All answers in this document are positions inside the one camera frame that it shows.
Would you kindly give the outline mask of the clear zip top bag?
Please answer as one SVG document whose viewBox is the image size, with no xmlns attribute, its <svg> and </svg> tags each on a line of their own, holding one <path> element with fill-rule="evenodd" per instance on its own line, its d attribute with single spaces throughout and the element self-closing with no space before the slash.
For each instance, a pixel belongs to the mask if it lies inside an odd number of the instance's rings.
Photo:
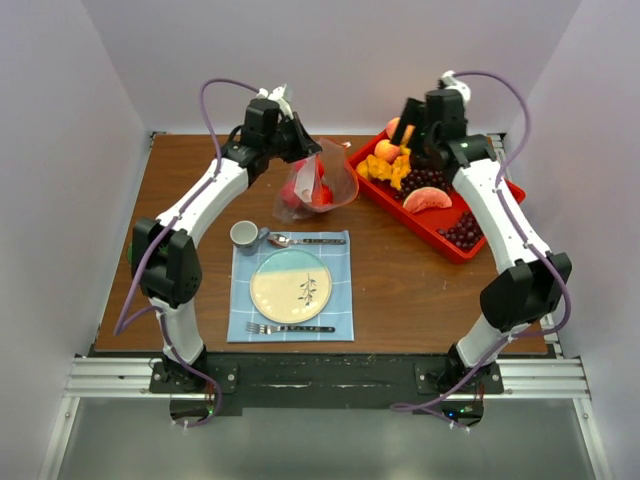
<svg viewBox="0 0 640 480">
<path fill-rule="evenodd" d="M 318 144 L 321 145 L 323 151 L 318 155 L 303 160 L 316 157 L 322 161 L 325 174 L 320 184 L 324 183 L 330 187 L 333 192 L 333 203 L 328 206 L 313 207 L 311 205 L 311 196 L 314 189 L 300 190 L 295 186 L 295 192 L 301 200 L 300 206 L 297 209 L 289 209 L 283 204 L 279 192 L 287 182 L 294 183 L 296 176 L 295 164 L 302 160 L 297 161 L 290 167 L 286 180 L 276 194 L 274 201 L 273 216 L 282 223 L 291 224 L 326 214 L 339 207 L 348 205 L 358 195 L 359 185 L 357 176 L 348 163 L 348 153 L 352 150 L 351 143 L 345 141 L 335 142 L 333 139 L 321 138 Z"/>
</svg>

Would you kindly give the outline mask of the red apple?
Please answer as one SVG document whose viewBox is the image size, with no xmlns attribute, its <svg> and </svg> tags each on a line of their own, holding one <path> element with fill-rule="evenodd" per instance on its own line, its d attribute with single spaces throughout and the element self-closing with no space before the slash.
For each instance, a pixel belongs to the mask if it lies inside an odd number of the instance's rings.
<svg viewBox="0 0 640 480">
<path fill-rule="evenodd" d="M 283 204 L 289 209 L 297 209 L 301 200 L 295 192 L 295 184 L 287 182 L 279 192 Z"/>
<path fill-rule="evenodd" d="M 328 206 L 333 203 L 333 192 L 329 186 L 322 183 L 315 187 L 311 196 L 311 205 L 313 207 Z"/>
</svg>

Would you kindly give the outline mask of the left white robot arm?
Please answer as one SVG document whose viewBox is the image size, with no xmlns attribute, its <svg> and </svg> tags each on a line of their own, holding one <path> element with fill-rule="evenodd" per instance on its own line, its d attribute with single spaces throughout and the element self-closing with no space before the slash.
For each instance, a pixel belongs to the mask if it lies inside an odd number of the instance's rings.
<svg viewBox="0 0 640 480">
<path fill-rule="evenodd" d="M 294 163 L 321 152 L 283 90 L 261 91 L 202 177 L 170 209 L 134 226 L 133 285 L 149 300 L 163 337 L 161 381 L 184 392 L 215 390 L 195 315 L 202 281 L 198 245 L 209 227 L 263 174 L 272 159 Z"/>
</svg>

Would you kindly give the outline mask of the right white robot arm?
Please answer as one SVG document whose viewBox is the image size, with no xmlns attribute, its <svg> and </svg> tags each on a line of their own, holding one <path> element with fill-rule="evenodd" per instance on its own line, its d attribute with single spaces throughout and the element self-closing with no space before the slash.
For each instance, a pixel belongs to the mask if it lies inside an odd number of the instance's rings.
<svg viewBox="0 0 640 480">
<path fill-rule="evenodd" d="M 480 369 L 504 347 L 531 335 L 531 324 L 556 310 L 572 270 L 567 254 L 554 253 L 533 230 L 509 189 L 493 147 L 470 135 L 465 97 L 448 87 L 406 101 L 392 137 L 407 137 L 414 167 L 441 171 L 475 217 L 493 255 L 497 276 L 480 294 L 481 315 L 449 350 L 441 389 L 469 392 Z"/>
</svg>

